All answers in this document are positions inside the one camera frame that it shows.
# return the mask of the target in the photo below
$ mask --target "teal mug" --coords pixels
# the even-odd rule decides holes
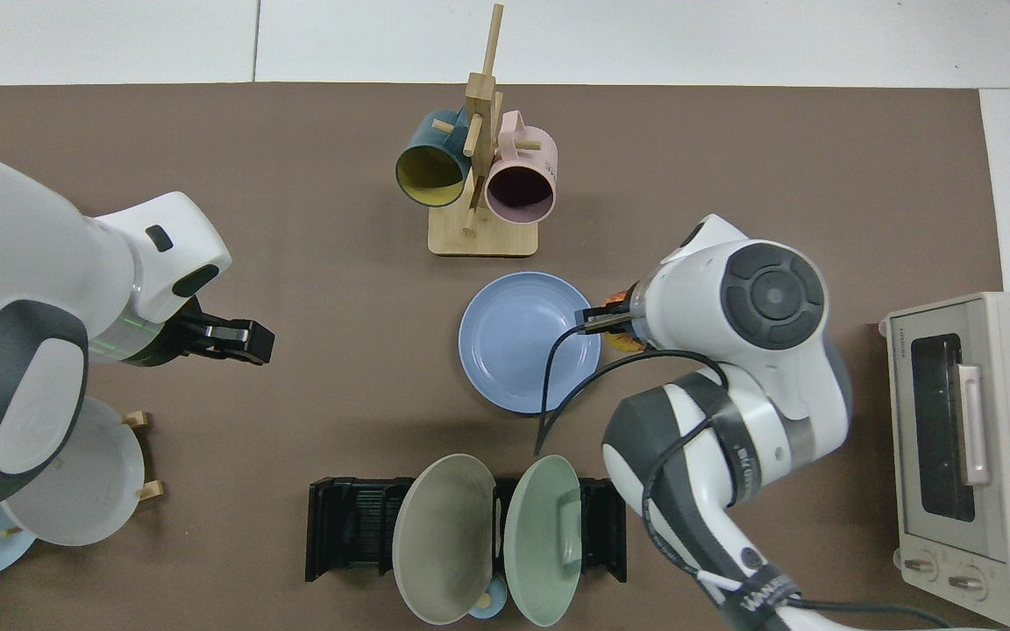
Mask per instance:
[[[429,207],[453,203],[470,172],[470,159],[462,154],[469,131],[466,108],[428,113],[396,160],[396,182],[404,195]]]

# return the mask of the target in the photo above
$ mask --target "brown table mat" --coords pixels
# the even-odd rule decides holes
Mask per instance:
[[[520,475],[533,461],[534,421],[466,380],[457,331],[467,302],[498,276],[537,269],[598,303],[709,212],[818,264],[854,385],[845,446],[734,508],[734,519],[810,599],[989,624],[903,584],[891,563],[893,446],[874,327],[894,309],[1001,288],[977,92],[502,91],[505,109],[521,109],[561,149],[557,209],[526,259],[431,255],[426,211],[396,187],[410,131],[428,111],[460,107],[460,85],[0,88],[1,162],[87,215],[188,193],[235,258],[201,292],[203,307],[277,335],[260,369],[203,358],[93,367],[89,395],[157,416],[144,440],[168,494],[95,546],[37,542],[0,574],[0,628],[425,628],[392,574],[303,582],[308,485],[414,476],[458,451]],[[600,439],[617,402],[692,367],[666,359],[605,377],[545,452],[605,477]],[[559,628],[724,628],[633,515],[628,567],[625,585],[585,575]],[[513,604],[454,626],[528,627]]]

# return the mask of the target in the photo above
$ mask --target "oven handle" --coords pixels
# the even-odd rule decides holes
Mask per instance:
[[[993,482],[985,440],[985,407],[981,398],[981,367],[953,364],[957,387],[957,447],[962,453],[961,482],[986,487]]]

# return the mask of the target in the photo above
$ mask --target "oven knob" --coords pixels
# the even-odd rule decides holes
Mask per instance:
[[[985,583],[985,575],[977,567],[966,566],[962,570],[963,575],[950,575],[950,587],[967,592],[975,600],[983,601],[989,596],[989,588]]]
[[[926,550],[919,550],[913,559],[903,559],[902,566],[917,571],[926,581],[937,581],[937,561]]]

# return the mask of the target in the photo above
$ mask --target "mug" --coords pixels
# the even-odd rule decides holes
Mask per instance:
[[[556,141],[525,127],[520,111],[505,112],[497,133],[498,160],[486,176],[486,205],[509,223],[536,223],[556,207]]]
[[[466,108],[428,113],[396,160],[396,182],[404,195],[429,207],[457,200],[470,172],[470,159],[462,154],[469,131]]]

